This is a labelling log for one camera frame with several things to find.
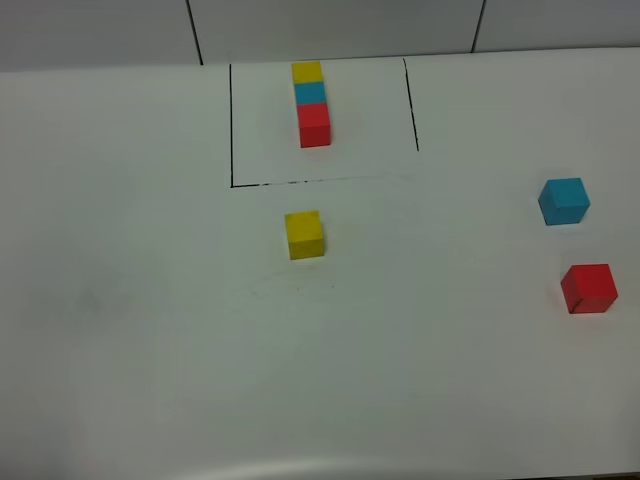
yellow cube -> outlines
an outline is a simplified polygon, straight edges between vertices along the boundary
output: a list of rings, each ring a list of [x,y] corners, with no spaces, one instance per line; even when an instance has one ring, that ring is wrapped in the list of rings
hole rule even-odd
[[[320,212],[287,213],[284,216],[289,242],[289,258],[322,257],[324,255],[324,235]]]
[[[293,83],[315,83],[324,81],[320,62],[294,63]]]

wooden block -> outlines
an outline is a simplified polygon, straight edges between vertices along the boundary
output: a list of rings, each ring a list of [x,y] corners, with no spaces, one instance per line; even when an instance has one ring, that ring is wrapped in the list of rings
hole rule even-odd
[[[549,180],[538,203],[547,225],[580,223],[591,204],[579,178]]]
[[[320,212],[312,210],[287,213],[284,216],[284,222],[291,260],[324,256],[324,234]]]
[[[299,105],[298,128],[302,148],[331,145],[331,120],[327,104]]]
[[[296,105],[327,103],[324,82],[296,83],[294,89],[296,91]]]
[[[291,66],[293,70],[293,83],[314,83],[322,82],[322,65],[320,62],[294,63]]]
[[[606,312],[618,298],[607,264],[573,265],[561,285],[569,313]]]

marked area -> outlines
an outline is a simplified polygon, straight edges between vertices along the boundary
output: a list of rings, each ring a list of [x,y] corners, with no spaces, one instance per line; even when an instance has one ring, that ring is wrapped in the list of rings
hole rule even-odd
[[[322,62],[332,144],[300,148],[291,63],[233,66],[234,187],[410,171],[417,160],[401,58]]]

white wall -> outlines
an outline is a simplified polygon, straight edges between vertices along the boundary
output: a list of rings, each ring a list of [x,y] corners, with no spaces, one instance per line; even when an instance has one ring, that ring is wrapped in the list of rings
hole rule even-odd
[[[191,0],[205,64],[471,51],[482,0]]]
[[[198,63],[184,0],[2,0],[0,70]]]
[[[487,0],[475,51],[637,45],[637,0]]]

block tower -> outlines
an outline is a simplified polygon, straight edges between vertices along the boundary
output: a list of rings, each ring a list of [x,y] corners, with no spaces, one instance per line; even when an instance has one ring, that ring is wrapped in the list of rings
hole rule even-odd
[[[294,63],[292,70],[300,146],[331,145],[331,120],[320,62]]]

